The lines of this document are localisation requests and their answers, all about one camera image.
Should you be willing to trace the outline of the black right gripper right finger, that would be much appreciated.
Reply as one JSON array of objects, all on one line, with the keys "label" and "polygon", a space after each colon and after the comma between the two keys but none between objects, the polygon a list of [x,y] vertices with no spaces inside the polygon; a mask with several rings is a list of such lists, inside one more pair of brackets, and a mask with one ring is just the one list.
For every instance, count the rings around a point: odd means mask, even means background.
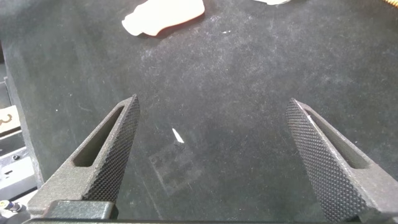
[{"label": "black right gripper right finger", "polygon": [[330,222],[397,222],[397,181],[308,105],[285,112],[308,178]]}]

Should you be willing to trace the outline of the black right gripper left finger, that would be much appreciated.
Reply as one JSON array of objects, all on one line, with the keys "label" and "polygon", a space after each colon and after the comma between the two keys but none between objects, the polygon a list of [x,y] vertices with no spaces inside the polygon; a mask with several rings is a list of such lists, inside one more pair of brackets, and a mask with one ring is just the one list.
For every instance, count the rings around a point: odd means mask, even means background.
[{"label": "black right gripper left finger", "polygon": [[140,117],[136,95],[120,101],[28,202],[42,217],[56,201],[115,203]]}]

